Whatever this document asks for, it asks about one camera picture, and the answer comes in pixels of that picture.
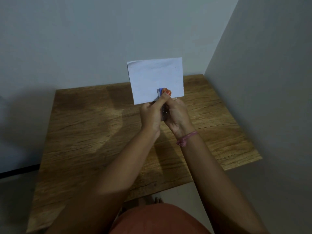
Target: painted fingernail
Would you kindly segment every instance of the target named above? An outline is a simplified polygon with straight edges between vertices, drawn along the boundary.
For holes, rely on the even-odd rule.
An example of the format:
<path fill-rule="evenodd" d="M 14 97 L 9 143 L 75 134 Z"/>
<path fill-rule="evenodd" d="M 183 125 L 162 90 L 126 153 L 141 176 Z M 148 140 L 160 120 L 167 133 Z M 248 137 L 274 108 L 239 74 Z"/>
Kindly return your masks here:
<path fill-rule="evenodd" d="M 168 94 L 170 96 L 171 95 L 171 90 L 167 90 L 166 94 Z"/>

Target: forearm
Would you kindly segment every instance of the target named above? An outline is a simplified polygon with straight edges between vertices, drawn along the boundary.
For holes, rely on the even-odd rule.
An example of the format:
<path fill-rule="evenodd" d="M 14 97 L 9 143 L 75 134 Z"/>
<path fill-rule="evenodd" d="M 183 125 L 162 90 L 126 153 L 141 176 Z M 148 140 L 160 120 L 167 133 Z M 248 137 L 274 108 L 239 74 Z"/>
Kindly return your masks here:
<path fill-rule="evenodd" d="M 200 135 L 190 137 L 181 150 L 216 233 L 240 233 L 241 229 L 248 233 L 266 232 L 252 206 L 231 182 Z"/>
<path fill-rule="evenodd" d="M 47 233 L 108 231 L 154 141 L 153 133 L 140 131 L 94 181 L 70 200 Z"/>

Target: paper sheet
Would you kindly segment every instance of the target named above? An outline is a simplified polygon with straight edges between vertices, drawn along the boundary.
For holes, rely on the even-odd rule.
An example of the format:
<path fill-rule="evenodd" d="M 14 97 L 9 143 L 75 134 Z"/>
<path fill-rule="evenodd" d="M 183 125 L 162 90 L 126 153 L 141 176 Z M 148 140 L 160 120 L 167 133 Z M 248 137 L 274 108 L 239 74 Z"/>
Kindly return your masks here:
<path fill-rule="evenodd" d="M 134 104 L 157 100 L 157 89 L 171 90 L 172 98 L 184 96 L 182 58 L 127 62 Z"/>

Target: wood grain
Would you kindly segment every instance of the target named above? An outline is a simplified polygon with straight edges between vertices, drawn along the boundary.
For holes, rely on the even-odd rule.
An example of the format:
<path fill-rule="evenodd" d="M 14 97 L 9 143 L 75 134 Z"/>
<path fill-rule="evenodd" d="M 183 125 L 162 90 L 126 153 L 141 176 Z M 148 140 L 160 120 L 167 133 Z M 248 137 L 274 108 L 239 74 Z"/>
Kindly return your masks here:
<path fill-rule="evenodd" d="M 224 169 L 261 159 L 203 75 L 184 77 L 181 99 L 195 128 Z M 130 83 L 57 90 L 27 232 L 46 228 L 85 182 L 95 177 L 139 131 Z M 192 181 L 176 140 L 161 136 L 127 200 Z"/>

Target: floor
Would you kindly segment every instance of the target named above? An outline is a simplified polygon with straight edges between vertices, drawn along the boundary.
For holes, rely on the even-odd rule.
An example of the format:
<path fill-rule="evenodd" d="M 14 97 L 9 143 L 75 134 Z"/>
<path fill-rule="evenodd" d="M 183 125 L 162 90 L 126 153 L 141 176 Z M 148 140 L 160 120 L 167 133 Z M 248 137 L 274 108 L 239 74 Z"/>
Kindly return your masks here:
<path fill-rule="evenodd" d="M 281 181 L 257 175 L 259 169 L 263 169 L 261 164 L 258 161 L 227 173 L 254 205 L 271 234 L 310 233 L 310 199 L 297 197 L 296 193 L 286 193 L 278 185 Z M 0 180 L 0 233 L 25 233 L 37 173 Z M 156 196 L 165 203 L 184 209 L 213 233 L 193 182 L 153 195 Z"/>

